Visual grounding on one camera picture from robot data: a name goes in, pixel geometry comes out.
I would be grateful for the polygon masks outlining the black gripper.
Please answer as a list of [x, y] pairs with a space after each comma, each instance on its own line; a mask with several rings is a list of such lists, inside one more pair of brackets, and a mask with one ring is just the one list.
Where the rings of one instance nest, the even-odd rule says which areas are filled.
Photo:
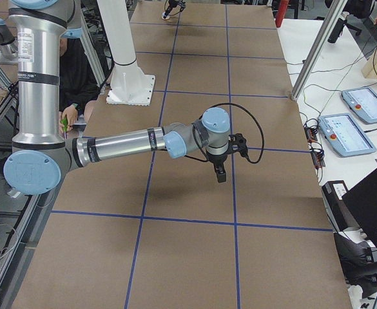
[[224, 162], [227, 160], [228, 155], [232, 153], [229, 147], [206, 147], [206, 154], [208, 161], [213, 164], [218, 183], [226, 182], [226, 170], [224, 167]]

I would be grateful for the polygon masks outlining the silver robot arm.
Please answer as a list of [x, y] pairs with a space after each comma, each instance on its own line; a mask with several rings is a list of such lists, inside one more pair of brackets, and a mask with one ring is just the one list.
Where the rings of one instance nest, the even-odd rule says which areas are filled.
[[90, 163], [160, 150], [172, 158], [205, 150], [218, 181], [225, 181], [232, 139], [229, 115], [222, 108], [207, 109], [190, 125], [64, 139], [58, 125], [60, 40], [63, 35], [80, 36], [80, 2], [10, 1], [8, 13], [17, 26], [19, 82], [19, 132], [3, 170], [11, 187], [38, 195], [55, 188], [69, 171]]

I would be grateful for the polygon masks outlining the person's hand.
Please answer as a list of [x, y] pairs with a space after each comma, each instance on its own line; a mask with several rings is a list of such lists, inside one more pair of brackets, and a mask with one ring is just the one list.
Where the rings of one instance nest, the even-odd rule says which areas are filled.
[[67, 130], [71, 130], [73, 128], [74, 123], [78, 117], [78, 111], [74, 105], [68, 106], [62, 112], [59, 113], [59, 126], [62, 130], [64, 130], [64, 124], [61, 123], [63, 119], [67, 120]]

